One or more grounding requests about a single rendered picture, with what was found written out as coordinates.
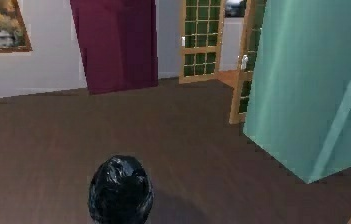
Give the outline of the black bin bag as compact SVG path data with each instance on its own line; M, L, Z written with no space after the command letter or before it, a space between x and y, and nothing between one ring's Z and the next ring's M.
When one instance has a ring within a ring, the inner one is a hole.
M133 156L112 156L89 184L87 205L94 224L145 224L153 202L150 177Z

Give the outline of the wooden glass-paned door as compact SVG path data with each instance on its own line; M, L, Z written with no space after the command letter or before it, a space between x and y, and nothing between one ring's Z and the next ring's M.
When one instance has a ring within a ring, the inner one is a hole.
M179 83L216 79L219 74L225 0L182 0Z
M246 2L243 30L240 39L240 53L231 101L230 124L245 121L266 4L267 0L247 0ZM243 55L248 55L249 57L246 70L241 70L240 68Z

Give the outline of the framed landscape picture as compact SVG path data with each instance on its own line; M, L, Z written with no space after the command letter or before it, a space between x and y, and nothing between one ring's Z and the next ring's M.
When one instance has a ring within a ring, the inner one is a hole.
M0 53L31 51L18 0L0 0Z

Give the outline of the dark red cupboard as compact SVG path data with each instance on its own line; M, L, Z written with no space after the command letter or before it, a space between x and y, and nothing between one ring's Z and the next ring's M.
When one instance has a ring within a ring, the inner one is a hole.
M155 0L70 0L90 94L155 87Z

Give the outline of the teal green cupboard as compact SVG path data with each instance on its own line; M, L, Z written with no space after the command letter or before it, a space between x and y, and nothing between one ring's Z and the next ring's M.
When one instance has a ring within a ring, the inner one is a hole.
M268 0L245 134L306 183L351 167L351 0Z

